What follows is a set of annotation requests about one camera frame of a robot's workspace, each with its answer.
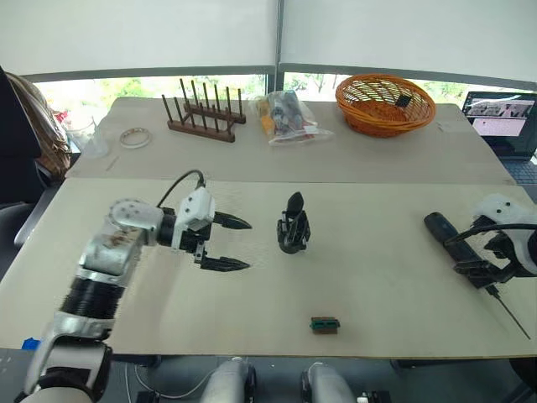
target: clear plastic cup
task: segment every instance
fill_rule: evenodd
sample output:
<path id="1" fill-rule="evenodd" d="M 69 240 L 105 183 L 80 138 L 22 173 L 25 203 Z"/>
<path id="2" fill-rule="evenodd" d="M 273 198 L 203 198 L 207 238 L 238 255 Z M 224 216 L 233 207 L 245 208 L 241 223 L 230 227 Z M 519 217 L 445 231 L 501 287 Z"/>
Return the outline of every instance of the clear plastic cup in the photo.
<path id="1" fill-rule="evenodd" d="M 99 158 L 108 154 L 107 141 L 96 127 L 93 116 L 83 111 L 69 112 L 61 125 L 85 157 Z"/>

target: orange basket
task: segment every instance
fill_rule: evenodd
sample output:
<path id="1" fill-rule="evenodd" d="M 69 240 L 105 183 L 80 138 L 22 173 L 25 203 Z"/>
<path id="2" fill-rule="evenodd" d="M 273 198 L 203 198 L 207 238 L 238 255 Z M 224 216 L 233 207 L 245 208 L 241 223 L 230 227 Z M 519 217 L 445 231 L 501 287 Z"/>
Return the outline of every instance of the orange basket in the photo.
<path id="1" fill-rule="evenodd" d="M 353 130 L 394 137 L 429 124 L 435 102 L 414 83 L 387 74 L 363 74 L 342 81 L 336 100 Z"/>

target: laptop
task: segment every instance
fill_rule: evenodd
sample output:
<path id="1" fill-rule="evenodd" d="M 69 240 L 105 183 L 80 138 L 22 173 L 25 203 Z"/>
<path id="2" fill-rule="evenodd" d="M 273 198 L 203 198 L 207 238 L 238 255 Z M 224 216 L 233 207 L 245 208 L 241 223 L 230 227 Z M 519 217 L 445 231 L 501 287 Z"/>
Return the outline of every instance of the laptop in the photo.
<path id="1" fill-rule="evenodd" d="M 462 113 L 517 183 L 537 184 L 537 94 L 468 92 Z"/>

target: wooden table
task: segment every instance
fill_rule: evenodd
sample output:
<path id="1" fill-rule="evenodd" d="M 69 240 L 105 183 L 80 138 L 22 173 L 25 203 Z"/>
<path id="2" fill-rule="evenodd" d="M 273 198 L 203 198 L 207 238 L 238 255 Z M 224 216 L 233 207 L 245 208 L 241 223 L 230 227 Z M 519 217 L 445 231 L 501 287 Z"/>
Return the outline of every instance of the wooden table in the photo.
<path id="1" fill-rule="evenodd" d="M 235 143 L 223 143 L 168 130 L 160 99 L 118 98 L 99 125 L 109 155 L 82 156 L 68 176 L 172 179 L 198 168 L 215 181 L 515 183 L 456 105 L 438 105 L 435 121 L 394 139 L 353 132 L 334 102 L 307 105 L 320 126 L 336 134 L 333 140 L 271 147 L 245 102 L 247 123 L 234 126 Z M 439 123 L 449 129 L 442 131 Z M 119 136 L 134 127 L 147 128 L 153 140 L 141 149 L 125 149 Z"/>
<path id="2" fill-rule="evenodd" d="M 178 187 L 166 204 L 175 206 L 193 183 Z M 67 180 L 0 283 L 0 348 L 40 337 L 111 203 L 127 196 L 155 203 L 169 184 Z M 215 226 L 209 255 L 252 267 L 215 273 L 200 270 L 190 255 L 146 248 L 109 339 L 115 352 L 423 359 L 537 354 L 537 279 L 499 286 L 528 340 L 497 301 L 451 269 L 423 224 L 426 214 L 440 211 L 467 228 L 472 208 L 494 192 L 533 206 L 522 188 L 209 181 L 208 189 L 218 210 L 253 225 L 247 231 Z M 304 253 L 287 255 L 275 229 L 294 191 L 304 195 L 312 235 Z M 312 334 L 310 317 L 316 316 L 337 317 L 339 334 Z"/>

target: laptop screen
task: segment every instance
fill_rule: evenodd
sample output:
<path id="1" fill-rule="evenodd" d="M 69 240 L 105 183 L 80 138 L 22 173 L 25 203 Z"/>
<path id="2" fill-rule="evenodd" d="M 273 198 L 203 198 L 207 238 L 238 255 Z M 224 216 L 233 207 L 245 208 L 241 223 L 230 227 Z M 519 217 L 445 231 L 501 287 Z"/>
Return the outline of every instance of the laptop screen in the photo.
<path id="1" fill-rule="evenodd" d="M 505 159 L 528 159 L 537 148 L 535 94 L 469 92 L 462 108 L 494 152 Z"/>

